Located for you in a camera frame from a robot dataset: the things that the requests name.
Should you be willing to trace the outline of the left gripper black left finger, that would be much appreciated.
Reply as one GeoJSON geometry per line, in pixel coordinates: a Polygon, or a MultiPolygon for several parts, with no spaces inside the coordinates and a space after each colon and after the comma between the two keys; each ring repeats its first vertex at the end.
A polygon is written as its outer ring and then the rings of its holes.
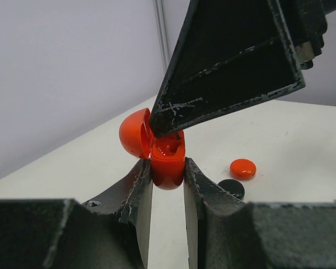
{"type": "Polygon", "coordinates": [[[151,164],[74,199],[0,200],[0,268],[147,268],[151,164]]]}

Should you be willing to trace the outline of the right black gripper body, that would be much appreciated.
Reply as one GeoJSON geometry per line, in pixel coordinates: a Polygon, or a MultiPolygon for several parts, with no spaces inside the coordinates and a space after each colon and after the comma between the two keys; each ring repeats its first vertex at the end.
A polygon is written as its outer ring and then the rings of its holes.
{"type": "Polygon", "coordinates": [[[326,15],[336,11],[336,1],[280,1],[301,69],[311,69],[313,59],[322,53],[326,15]]]}

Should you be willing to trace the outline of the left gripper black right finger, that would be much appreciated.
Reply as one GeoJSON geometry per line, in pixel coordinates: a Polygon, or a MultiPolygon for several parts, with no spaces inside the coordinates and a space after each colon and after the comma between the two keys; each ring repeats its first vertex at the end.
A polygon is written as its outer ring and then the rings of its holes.
{"type": "Polygon", "coordinates": [[[190,268],[336,268],[336,203],[245,203],[187,158],[190,268]]]}

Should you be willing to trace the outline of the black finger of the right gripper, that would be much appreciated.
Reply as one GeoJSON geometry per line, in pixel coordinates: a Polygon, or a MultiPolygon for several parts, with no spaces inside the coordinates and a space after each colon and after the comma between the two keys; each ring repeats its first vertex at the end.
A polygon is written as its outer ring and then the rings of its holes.
{"type": "Polygon", "coordinates": [[[149,124],[165,137],[304,85],[279,1],[191,1],[149,124]]]}

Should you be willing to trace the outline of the black earbud charging case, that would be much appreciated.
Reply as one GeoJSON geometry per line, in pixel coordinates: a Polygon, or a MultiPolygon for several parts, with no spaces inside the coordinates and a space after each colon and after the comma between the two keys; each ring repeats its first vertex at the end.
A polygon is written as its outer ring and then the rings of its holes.
{"type": "Polygon", "coordinates": [[[241,201],[244,200],[245,188],[239,181],[234,179],[224,179],[220,181],[218,185],[237,199],[241,201]]]}

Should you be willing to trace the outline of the orange charging case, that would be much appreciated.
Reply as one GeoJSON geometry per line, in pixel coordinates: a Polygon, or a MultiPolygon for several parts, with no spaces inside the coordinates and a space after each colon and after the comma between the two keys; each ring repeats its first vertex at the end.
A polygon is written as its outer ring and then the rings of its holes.
{"type": "Polygon", "coordinates": [[[256,165],[248,159],[236,159],[230,164],[230,174],[239,180],[250,180],[256,171],[256,165]]]}
{"type": "Polygon", "coordinates": [[[127,116],[119,128],[120,142],[128,153],[150,159],[152,180],[163,190],[178,188],[184,179],[185,137],[183,131],[156,138],[149,126],[150,110],[144,108],[127,116]]]}

